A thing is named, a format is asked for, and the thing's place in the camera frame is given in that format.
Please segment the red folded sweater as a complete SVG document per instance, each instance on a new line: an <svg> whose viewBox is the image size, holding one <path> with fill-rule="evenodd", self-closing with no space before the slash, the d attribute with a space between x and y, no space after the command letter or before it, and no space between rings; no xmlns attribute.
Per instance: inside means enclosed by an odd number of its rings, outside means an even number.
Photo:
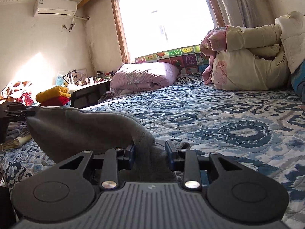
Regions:
<svg viewBox="0 0 305 229"><path fill-rule="evenodd" d="M47 101L42 102L41 106L66 106L70 104L70 99L67 97L54 97Z"/></svg>

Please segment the beige window curtain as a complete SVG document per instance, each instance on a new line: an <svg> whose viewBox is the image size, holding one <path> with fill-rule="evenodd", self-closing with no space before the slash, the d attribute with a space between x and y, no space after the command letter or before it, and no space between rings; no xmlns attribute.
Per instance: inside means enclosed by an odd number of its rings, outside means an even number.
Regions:
<svg viewBox="0 0 305 229"><path fill-rule="evenodd" d="M226 25L258 27L274 23L268 0L217 0Z"/></svg>

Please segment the pink folded quilt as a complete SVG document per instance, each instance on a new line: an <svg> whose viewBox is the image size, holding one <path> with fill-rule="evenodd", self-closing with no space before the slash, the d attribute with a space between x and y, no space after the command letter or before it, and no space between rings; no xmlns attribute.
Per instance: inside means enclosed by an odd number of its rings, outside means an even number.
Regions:
<svg viewBox="0 0 305 229"><path fill-rule="evenodd" d="M169 63L123 64L110 82L110 91L153 91L173 85L178 74L178 68Z"/></svg>

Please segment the white wall air conditioner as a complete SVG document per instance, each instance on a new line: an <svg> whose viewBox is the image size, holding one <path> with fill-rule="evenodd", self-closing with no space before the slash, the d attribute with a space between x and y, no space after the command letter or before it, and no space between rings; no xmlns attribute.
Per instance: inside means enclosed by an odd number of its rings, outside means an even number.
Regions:
<svg viewBox="0 0 305 229"><path fill-rule="evenodd" d="M70 0L37 0L33 8L33 16L67 15L74 16L77 3Z"/></svg>

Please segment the cream floral folded quilt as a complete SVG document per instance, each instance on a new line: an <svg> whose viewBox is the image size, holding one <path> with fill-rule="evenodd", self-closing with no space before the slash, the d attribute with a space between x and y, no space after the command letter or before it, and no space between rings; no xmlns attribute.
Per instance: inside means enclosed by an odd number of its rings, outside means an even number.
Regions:
<svg viewBox="0 0 305 229"><path fill-rule="evenodd" d="M278 24L210 30L200 45L209 58L204 83L220 90L273 90L285 85L290 71L281 33Z"/></svg>

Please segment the colourful alphabet foam mat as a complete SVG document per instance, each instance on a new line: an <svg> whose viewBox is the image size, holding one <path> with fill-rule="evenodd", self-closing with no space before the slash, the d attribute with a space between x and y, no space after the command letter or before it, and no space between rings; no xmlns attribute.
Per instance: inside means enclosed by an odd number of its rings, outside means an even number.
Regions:
<svg viewBox="0 0 305 229"><path fill-rule="evenodd" d="M209 58L201 51L200 46L176 48L141 56L135 59L135 63L169 63L178 68L179 73L202 73L209 65Z"/></svg>

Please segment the yellow folded sweater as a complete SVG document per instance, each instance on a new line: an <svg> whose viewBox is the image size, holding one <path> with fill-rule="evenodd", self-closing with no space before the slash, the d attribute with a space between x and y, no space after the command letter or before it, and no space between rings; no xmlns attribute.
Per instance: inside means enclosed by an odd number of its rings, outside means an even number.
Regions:
<svg viewBox="0 0 305 229"><path fill-rule="evenodd" d="M68 91L69 89L67 87L55 86L45 90L44 92L39 92L36 95L36 100L37 102L42 103L56 97L70 98L71 94L69 94Z"/></svg>

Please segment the white quilted cushion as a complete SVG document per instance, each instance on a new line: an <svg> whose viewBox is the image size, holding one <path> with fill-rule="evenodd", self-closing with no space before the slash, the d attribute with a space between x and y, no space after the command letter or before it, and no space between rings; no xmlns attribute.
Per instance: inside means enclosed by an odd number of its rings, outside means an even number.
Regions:
<svg viewBox="0 0 305 229"><path fill-rule="evenodd" d="M304 61L304 15L298 11L292 11L276 18L275 23L281 27L281 42L288 68L293 74Z"/></svg>

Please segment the dark cluttered desk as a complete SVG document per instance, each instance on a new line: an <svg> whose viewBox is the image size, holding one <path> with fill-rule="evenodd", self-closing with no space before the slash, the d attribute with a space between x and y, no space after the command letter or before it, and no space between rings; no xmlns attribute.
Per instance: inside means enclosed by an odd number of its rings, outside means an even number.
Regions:
<svg viewBox="0 0 305 229"><path fill-rule="evenodd" d="M75 85L72 82L72 74L76 70L68 72L63 76L63 80L68 83L70 97L70 106L74 108L87 108L94 106L106 98L106 93L110 90L110 79L95 82L94 78L89 78L89 83L85 85Z"/></svg>

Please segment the teal blue pillow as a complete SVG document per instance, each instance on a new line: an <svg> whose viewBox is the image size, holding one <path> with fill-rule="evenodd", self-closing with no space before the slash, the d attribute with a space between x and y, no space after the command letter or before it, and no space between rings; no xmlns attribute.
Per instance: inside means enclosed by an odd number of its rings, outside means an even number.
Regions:
<svg viewBox="0 0 305 229"><path fill-rule="evenodd" d="M291 83L296 95L305 103L305 60L292 74Z"/></svg>

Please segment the blue white patterned bedspread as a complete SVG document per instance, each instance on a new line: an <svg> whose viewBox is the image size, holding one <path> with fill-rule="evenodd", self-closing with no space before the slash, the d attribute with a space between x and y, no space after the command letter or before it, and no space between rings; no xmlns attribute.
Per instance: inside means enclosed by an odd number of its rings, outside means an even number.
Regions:
<svg viewBox="0 0 305 229"><path fill-rule="evenodd" d="M114 98L87 112L121 112L156 138L231 156L279 181L290 203L283 221L304 228L304 105L290 91L227 92L182 75L170 87Z"/></svg>

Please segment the wooden window frame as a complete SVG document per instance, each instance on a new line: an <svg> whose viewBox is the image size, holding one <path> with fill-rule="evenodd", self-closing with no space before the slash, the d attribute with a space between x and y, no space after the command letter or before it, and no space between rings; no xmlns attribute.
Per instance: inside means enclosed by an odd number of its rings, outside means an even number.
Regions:
<svg viewBox="0 0 305 229"><path fill-rule="evenodd" d="M121 57L136 57L199 44L224 26L217 0L111 0Z"/></svg>

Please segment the grey fleece sweatpants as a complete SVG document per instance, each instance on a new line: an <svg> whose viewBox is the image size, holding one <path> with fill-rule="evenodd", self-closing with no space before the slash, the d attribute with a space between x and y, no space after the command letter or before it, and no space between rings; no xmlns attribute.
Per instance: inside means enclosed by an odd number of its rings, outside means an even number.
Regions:
<svg viewBox="0 0 305 229"><path fill-rule="evenodd" d="M119 171L122 181L182 181L180 171L170 171L165 141L155 139L130 115L91 112L76 108L30 108L35 114L26 118L27 128L40 149L59 163L79 152L91 150L104 154L115 147L136 146L135 163L130 171Z"/></svg>

